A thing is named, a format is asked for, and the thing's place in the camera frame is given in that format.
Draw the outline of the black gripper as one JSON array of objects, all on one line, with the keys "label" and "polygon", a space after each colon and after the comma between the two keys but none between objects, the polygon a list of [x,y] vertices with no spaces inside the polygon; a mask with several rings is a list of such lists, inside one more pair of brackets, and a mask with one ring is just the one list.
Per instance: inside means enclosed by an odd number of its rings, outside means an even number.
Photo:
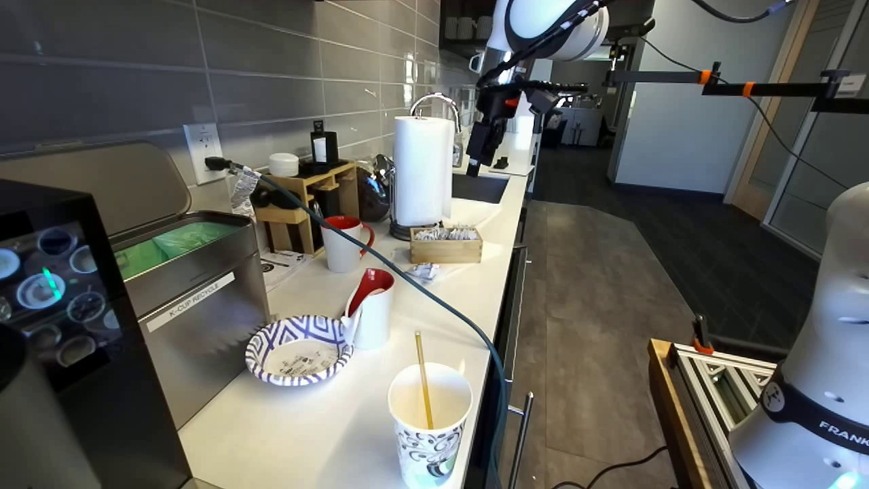
[{"label": "black gripper", "polygon": [[477,117],[466,140],[470,173],[477,173],[482,165],[490,162],[494,150],[505,135],[508,120],[517,108],[520,83],[524,75],[516,68],[508,68],[501,74],[485,74],[477,82]]}]

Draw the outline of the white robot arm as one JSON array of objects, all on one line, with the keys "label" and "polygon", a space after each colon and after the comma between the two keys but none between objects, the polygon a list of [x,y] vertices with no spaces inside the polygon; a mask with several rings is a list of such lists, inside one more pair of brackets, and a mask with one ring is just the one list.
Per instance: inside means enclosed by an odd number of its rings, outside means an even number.
[{"label": "white robot arm", "polygon": [[832,199],[807,321],[729,431],[758,489],[869,485],[869,184]]}]

